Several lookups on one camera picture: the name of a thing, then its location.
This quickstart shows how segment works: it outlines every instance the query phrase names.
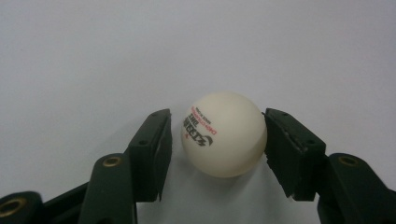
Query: screw hole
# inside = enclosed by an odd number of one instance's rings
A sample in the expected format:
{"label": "screw hole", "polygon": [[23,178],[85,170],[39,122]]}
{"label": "screw hole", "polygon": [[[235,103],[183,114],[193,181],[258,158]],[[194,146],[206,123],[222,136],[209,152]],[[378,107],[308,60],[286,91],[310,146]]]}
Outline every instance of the screw hole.
{"label": "screw hole", "polygon": [[359,162],[356,159],[348,156],[339,157],[338,160],[347,166],[357,166],[359,164]]}
{"label": "screw hole", "polygon": [[0,217],[9,217],[26,205],[26,199],[15,198],[0,204]]}
{"label": "screw hole", "polygon": [[121,163],[121,158],[120,157],[110,157],[107,158],[103,161],[103,165],[105,167],[113,167],[113,166],[117,166]]}
{"label": "screw hole", "polygon": [[148,141],[146,141],[146,140],[142,140],[142,141],[139,142],[140,146],[144,146],[144,145],[147,145],[147,144],[148,144]]}

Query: ping pong ball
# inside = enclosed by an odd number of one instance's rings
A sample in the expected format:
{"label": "ping pong ball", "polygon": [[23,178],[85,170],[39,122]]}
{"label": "ping pong ball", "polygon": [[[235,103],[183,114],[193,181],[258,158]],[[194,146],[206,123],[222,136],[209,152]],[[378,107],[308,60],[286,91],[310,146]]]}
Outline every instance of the ping pong ball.
{"label": "ping pong ball", "polygon": [[188,109],[181,142],[189,160],[202,172],[215,177],[241,175],[264,152],[264,115],[238,93],[211,93]]}

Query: printed logo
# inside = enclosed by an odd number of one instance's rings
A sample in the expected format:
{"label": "printed logo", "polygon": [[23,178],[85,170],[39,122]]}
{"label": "printed logo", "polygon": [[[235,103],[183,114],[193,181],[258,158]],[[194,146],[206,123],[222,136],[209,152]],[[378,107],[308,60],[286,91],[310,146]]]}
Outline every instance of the printed logo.
{"label": "printed logo", "polygon": [[207,131],[215,135],[217,133],[210,126],[211,122],[207,119],[198,108],[194,106],[191,108],[191,113],[184,119],[183,126],[186,129],[186,138],[191,137],[191,139],[198,144],[200,147],[209,147],[213,143],[213,139],[209,135],[202,135],[198,132],[197,126],[203,125]]}

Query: white ball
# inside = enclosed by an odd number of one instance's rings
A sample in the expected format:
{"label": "white ball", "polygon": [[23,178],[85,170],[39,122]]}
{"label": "white ball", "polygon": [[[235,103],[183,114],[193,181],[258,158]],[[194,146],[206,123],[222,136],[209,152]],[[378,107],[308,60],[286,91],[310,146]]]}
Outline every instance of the white ball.
{"label": "white ball", "polygon": [[216,177],[241,175],[264,152],[264,115],[240,94],[212,93],[188,109],[181,142],[192,164],[202,172]]}

